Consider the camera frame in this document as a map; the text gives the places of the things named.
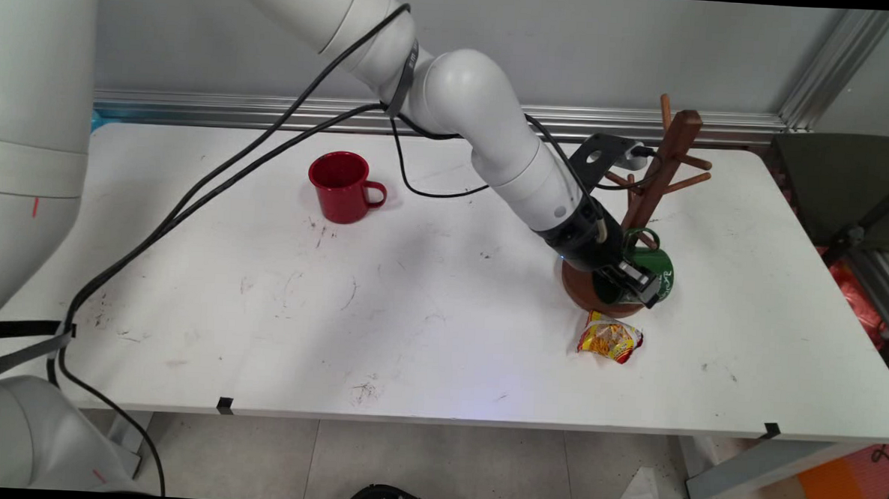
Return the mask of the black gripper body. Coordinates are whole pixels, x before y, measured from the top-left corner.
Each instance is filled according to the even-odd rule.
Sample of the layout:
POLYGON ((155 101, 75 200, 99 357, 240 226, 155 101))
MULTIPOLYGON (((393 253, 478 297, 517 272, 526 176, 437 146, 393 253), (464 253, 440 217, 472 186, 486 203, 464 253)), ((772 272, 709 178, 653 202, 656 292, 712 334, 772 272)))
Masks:
POLYGON ((575 211, 563 226, 562 258, 577 271, 625 277, 620 223, 607 211, 575 211))

